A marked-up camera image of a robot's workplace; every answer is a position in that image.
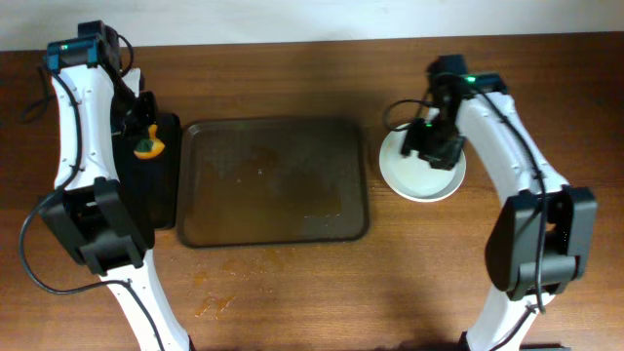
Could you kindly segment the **pale blue plate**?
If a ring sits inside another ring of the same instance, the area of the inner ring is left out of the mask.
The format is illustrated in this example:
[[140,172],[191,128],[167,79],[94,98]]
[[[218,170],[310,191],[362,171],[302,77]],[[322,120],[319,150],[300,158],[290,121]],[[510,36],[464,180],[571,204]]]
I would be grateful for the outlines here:
[[407,132],[390,132],[381,144],[378,164],[387,185],[400,196],[420,203],[442,201],[462,184],[466,174],[466,158],[461,153],[450,170],[432,169],[412,151],[409,157],[400,154]]

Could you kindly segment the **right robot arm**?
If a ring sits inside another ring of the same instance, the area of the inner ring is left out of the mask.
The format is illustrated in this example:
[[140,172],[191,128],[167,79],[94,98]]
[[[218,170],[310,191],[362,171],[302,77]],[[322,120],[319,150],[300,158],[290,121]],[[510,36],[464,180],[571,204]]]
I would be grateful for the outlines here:
[[420,104],[430,119],[411,122],[399,152],[436,170],[451,170],[470,142],[502,203],[485,261],[492,288],[461,350],[519,350],[531,324],[556,295],[585,273],[598,203],[545,159],[497,73],[470,73],[463,56],[426,69]]

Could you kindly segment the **yellow green sponge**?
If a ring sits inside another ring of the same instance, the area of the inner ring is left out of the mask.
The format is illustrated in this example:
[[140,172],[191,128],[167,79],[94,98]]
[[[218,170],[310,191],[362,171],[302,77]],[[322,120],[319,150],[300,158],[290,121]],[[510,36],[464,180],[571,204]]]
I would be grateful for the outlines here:
[[137,143],[134,154],[139,160],[155,159],[165,150],[166,145],[157,138],[157,132],[158,126],[152,124],[147,129],[147,138],[143,138]]

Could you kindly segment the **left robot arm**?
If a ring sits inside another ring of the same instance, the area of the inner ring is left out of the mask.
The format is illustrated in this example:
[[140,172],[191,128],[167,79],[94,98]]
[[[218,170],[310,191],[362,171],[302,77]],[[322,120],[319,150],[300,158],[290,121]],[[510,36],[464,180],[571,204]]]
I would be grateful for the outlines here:
[[143,350],[189,350],[155,268],[155,234],[176,222],[181,125],[157,107],[128,41],[100,20],[49,44],[60,154],[38,213],[69,256],[111,290]]

